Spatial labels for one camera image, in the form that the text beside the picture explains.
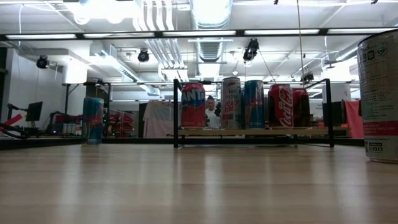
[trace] man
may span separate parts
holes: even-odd
[[[221,126],[220,109],[216,109],[215,101],[212,96],[207,98],[207,105],[206,117],[208,119],[209,128],[219,129]]]

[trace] white shirt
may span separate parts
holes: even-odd
[[[211,111],[207,108],[206,115],[207,115],[208,119],[210,120],[209,128],[217,128],[218,129],[221,126],[221,118],[217,117],[216,114],[214,114],[215,111],[216,111],[216,109]]]

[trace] wooden shelf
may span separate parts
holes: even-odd
[[[344,131],[348,128],[333,128]],[[241,135],[283,135],[283,134],[328,134],[327,128],[310,129],[275,129],[275,130],[179,130],[180,136],[241,136]]]

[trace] red coca-cola can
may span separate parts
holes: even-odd
[[[293,89],[293,118],[295,127],[310,126],[310,96],[304,88]]]
[[[272,85],[268,91],[269,126],[293,128],[293,89]]]
[[[206,123],[205,88],[201,83],[186,83],[182,88],[181,127],[202,129]]]

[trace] wooden floor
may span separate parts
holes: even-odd
[[[0,152],[0,223],[394,223],[398,165],[361,147]]]

